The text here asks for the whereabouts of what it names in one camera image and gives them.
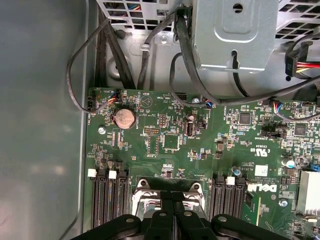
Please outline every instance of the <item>blue connector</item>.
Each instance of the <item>blue connector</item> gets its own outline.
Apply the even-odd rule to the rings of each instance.
[[[315,164],[310,164],[310,168],[313,171],[319,172],[320,173],[320,166],[319,165],[315,165]]]

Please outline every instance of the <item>white label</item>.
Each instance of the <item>white label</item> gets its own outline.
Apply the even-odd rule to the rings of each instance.
[[[267,177],[268,165],[255,165],[254,175],[257,177]]]

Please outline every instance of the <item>ventilation grille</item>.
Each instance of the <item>ventilation grille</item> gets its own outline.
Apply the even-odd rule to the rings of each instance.
[[[96,0],[111,24],[127,31],[153,30],[170,12],[170,0]],[[164,31],[171,32],[172,24]]]
[[[282,0],[276,39],[295,40],[320,26],[320,0]]]

